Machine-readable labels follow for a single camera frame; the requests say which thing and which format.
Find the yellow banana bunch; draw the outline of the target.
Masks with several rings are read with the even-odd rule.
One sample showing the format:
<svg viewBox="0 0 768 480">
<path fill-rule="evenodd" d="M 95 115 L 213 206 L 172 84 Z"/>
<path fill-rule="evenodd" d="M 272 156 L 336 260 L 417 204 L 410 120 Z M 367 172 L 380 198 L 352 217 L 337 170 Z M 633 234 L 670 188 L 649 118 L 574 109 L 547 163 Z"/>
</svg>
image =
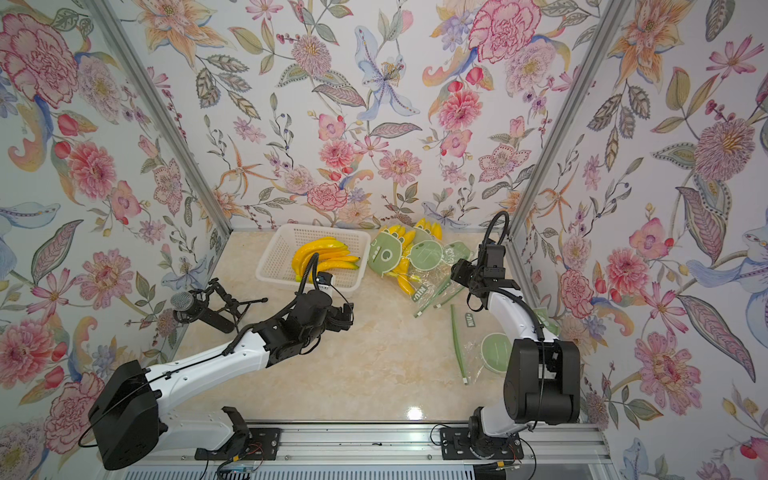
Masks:
<svg viewBox="0 0 768 480">
<path fill-rule="evenodd" d="M 326 250 L 324 253 L 316 252 L 316 253 L 313 253 L 310 257 L 306 258 L 303 261 L 303 264 L 301 265 L 300 270 L 298 272 L 295 272 L 293 270 L 293 268 L 292 268 L 292 270 L 293 270 L 293 272 L 295 274 L 295 280 L 296 281 L 300 281 L 301 280 L 301 278 L 302 278 L 302 276 L 303 276 L 303 274 L 304 274 L 304 272 L 306 270 L 306 267 L 309 265 L 310 260 L 311 260 L 311 258 L 312 258 L 312 256 L 314 254 L 318 255 L 318 264 L 319 264 L 320 261 L 325 261 L 325 260 L 330 260 L 330 259 L 345 259 L 347 261 L 355 262 L 358 266 L 359 266 L 359 262 L 360 262 L 360 258 L 358 256 L 352 255 L 351 254 L 351 250 L 349 249 L 348 246 L 347 246 L 347 248 L 345 250 L 342 250 L 342 249 L 330 250 L 330 251 Z"/>
</svg>

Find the zip-top bag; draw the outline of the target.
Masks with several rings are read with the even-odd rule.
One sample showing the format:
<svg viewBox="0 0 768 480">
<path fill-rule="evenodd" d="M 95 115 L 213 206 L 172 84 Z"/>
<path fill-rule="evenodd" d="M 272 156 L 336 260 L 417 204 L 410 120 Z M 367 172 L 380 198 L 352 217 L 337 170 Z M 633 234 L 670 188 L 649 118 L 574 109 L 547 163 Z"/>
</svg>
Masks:
<svg viewBox="0 0 768 480">
<path fill-rule="evenodd" d="M 400 290 L 414 298 L 443 259 L 443 233 L 439 223 L 419 220 L 414 227 L 383 228 L 370 244 L 367 266 L 381 277 L 396 280 Z"/>
<path fill-rule="evenodd" d="M 414 287 L 410 294 L 415 303 L 414 317 L 430 308 L 440 308 L 451 295 L 459 292 L 451 280 L 451 269 L 459 260 L 471 260 L 471 249 L 461 241 L 444 243 L 442 227 L 426 219 L 415 225 L 413 243 L 407 250 L 410 262 L 408 279 Z"/>
<path fill-rule="evenodd" d="M 451 338 L 465 386 L 486 377 L 503 377 L 516 339 L 537 340 L 538 323 L 521 305 L 494 297 L 491 310 L 473 312 L 462 302 L 449 307 Z"/>
</svg>

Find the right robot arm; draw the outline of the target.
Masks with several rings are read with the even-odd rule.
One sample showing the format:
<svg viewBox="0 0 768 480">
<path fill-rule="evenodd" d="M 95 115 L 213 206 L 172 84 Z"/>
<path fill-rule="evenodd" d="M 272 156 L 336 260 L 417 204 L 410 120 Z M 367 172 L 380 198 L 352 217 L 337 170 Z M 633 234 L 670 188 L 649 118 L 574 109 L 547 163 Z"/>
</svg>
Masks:
<svg viewBox="0 0 768 480">
<path fill-rule="evenodd" d="M 580 415 L 580 353 L 571 341 L 547 330 L 506 276 L 506 249 L 494 241 L 479 245 L 474 261 L 452 266 L 451 280 L 480 301 L 511 342 L 501 400 L 478 408 L 469 420 L 475 442 L 507 438 L 539 424 L 575 423 Z"/>
</svg>

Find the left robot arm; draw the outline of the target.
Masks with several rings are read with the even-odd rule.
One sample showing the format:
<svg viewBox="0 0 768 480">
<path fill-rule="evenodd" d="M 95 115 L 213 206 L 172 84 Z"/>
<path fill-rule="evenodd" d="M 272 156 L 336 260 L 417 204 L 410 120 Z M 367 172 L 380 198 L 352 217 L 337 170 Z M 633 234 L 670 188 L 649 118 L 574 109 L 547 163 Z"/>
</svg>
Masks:
<svg viewBox="0 0 768 480">
<path fill-rule="evenodd" d="M 176 407 L 226 381 L 306 355 L 324 333 L 347 331 L 353 323 L 353 303 L 335 306 L 328 293 L 310 290 L 222 346 L 152 367 L 136 361 L 121 365 L 88 413 L 103 467 L 122 470 L 160 450 L 242 458 L 261 444 L 236 408 L 193 418 Z"/>
</svg>

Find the black microphone on tripod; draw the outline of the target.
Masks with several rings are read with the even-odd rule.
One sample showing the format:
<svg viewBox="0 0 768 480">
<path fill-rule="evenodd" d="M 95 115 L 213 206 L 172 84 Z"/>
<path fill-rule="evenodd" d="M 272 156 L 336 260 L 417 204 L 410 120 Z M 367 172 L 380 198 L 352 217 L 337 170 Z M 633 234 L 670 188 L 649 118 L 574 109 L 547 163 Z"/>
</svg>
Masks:
<svg viewBox="0 0 768 480">
<path fill-rule="evenodd" d="M 210 307 L 210 299 L 216 294 L 223 302 L 218 309 Z M 267 303 L 268 297 L 240 301 L 228 293 L 218 278 L 213 278 L 204 289 L 192 289 L 174 294 L 170 303 L 173 318 L 179 324 L 192 324 L 201 321 L 221 333 L 232 333 L 237 336 L 231 341 L 228 350 L 233 350 L 246 334 L 246 327 L 240 326 L 243 317 L 252 305 Z"/>
</svg>

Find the aluminium front rail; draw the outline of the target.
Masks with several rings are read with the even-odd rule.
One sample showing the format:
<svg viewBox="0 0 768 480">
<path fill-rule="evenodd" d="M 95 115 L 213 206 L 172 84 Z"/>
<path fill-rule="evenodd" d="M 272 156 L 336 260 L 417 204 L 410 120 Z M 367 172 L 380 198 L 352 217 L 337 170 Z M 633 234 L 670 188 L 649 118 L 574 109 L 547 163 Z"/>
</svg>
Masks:
<svg viewBox="0 0 768 480">
<path fill-rule="evenodd" d="M 253 423 L 241 462 L 261 466 L 332 463 L 386 464 L 437 462 L 521 462 L 608 464 L 603 434 L 589 424 L 521 428 L 494 447 L 470 446 L 467 425 L 459 422 L 288 422 Z"/>
</svg>

